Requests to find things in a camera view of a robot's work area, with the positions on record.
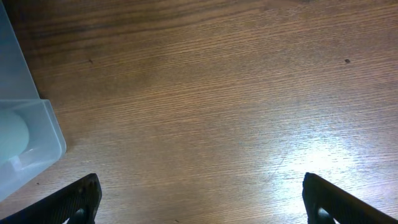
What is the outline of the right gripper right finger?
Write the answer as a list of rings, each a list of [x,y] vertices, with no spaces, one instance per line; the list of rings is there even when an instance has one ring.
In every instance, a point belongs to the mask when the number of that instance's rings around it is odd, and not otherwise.
[[[307,212],[308,224],[397,224],[395,218],[375,209],[313,173],[307,172],[304,176],[302,198]]]

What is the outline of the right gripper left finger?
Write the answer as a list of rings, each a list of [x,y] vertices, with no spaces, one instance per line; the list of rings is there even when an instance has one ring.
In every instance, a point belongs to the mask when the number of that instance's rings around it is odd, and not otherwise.
[[[98,176],[88,174],[38,202],[1,219],[1,224],[94,224],[102,198]]]

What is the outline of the cream cup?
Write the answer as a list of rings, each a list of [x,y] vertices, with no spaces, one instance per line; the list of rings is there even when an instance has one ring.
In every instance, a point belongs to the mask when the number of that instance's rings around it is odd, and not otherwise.
[[[1,164],[25,151],[28,143],[25,121],[13,111],[1,110]]]

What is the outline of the clear plastic storage container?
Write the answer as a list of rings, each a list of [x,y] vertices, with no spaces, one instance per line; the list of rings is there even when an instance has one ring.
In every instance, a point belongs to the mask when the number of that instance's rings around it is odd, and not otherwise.
[[[41,99],[1,8],[1,199],[57,162],[67,145],[49,100]]]

